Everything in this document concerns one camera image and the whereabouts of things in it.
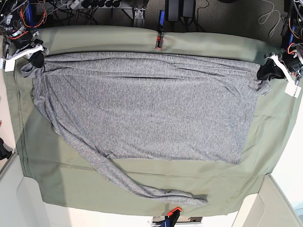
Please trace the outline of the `grey heathered T-shirt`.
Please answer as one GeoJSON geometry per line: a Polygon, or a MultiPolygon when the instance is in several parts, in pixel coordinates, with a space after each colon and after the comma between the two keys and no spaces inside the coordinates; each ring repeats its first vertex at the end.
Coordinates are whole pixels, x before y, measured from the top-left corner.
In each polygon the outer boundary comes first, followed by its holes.
{"type": "Polygon", "coordinates": [[[83,52],[46,57],[21,73],[53,130],[108,181],[143,198],[202,206],[205,195],[142,185],[114,160],[238,165],[258,97],[271,89],[258,70],[218,58],[83,52]]]}

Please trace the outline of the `black power adapter left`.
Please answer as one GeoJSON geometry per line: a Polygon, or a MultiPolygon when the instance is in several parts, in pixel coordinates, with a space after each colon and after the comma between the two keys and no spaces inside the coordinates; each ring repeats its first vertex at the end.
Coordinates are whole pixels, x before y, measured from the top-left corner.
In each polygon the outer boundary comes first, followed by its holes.
{"type": "Polygon", "coordinates": [[[179,5],[179,0],[165,0],[165,19],[167,21],[179,21],[179,5]]]}

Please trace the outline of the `orange black clamp top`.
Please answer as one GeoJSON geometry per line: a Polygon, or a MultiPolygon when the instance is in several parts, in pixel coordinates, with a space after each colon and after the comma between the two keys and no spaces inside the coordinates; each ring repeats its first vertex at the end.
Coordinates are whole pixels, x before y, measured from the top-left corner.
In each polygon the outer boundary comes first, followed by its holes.
{"type": "Polygon", "coordinates": [[[165,11],[160,10],[159,13],[159,21],[158,21],[158,37],[156,41],[156,49],[160,50],[163,48],[163,40],[164,40],[164,19],[165,19],[165,11]]]}

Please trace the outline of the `black object left edge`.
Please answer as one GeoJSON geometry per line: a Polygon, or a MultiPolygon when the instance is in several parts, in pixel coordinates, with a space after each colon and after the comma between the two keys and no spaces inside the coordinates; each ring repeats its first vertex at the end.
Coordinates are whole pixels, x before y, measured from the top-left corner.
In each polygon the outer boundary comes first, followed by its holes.
{"type": "Polygon", "coordinates": [[[4,141],[0,138],[0,160],[9,159],[11,155],[12,152],[4,147],[4,141]]]}

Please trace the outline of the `orange black clamp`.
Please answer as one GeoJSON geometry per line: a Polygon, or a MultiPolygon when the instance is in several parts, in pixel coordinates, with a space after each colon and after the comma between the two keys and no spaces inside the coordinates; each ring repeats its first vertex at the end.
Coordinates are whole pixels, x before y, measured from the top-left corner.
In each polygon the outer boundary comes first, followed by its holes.
{"type": "Polygon", "coordinates": [[[158,21],[158,37],[156,41],[156,49],[160,50],[163,48],[163,40],[164,40],[164,19],[165,19],[165,11],[160,10],[159,13],[159,21],[158,21]]]}
{"type": "Polygon", "coordinates": [[[165,219],[161,222],[160,227],[174,227],[180,216],[182,208],[176,207],[167,213],[165,219]]]}

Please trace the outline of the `orange black clamp bottom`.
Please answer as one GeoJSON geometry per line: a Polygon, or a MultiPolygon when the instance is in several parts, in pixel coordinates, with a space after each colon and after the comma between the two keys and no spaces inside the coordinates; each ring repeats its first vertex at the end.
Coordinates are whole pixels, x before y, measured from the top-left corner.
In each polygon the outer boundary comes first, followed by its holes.
{"type": "Polygon", "coordinates": [[[160,227],[174,227],[180,216],[182,208],[176,207],[167,213],[165,219],[161,222],[160,227]]]}

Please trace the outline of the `white power strip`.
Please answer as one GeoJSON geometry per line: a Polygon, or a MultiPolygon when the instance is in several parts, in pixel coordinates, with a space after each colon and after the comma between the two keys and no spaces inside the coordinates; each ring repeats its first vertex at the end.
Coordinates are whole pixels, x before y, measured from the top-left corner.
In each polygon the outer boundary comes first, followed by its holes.
{"type": "Polygon", "coordinates": [[[62,9],[123,9],[129,4],[123,0],[55,0],[62,9]]]}

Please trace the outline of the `metal table bracket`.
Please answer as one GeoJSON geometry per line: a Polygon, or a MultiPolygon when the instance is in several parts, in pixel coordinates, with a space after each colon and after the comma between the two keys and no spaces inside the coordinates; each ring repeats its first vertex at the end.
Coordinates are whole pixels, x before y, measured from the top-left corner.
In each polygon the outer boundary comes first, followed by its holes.
{"type": "Polygon", "coordinates": [[[133,26],[138,28],[144,28],[145,23],[145,9],[134,8],[133,26]]]}

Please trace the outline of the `black power adapter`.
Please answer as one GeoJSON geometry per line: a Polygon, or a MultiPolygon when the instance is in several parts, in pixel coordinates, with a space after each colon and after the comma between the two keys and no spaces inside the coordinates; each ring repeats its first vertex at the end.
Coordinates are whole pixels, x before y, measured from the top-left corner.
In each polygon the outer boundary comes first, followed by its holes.
{"type": "Polygon", "coordinates": [[[179,5],[179,0],[165,0],[165,19],[167,21],[179,21],[179,5]]]}
{"type": "Polygon", "coordinates": [[[181,16],[193,18],[196,9],[195,0],[182,0],[181,16]]]}

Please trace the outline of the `black power adapter right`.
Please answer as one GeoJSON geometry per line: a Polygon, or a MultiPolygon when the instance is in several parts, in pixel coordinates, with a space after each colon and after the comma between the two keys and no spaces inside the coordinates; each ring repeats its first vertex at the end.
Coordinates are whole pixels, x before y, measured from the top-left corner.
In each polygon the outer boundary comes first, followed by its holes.
{"type": "Polygon", "coordinates": [[[182,0],[181,16],[193,18],[196,9],[195,0],[182,0]]]}

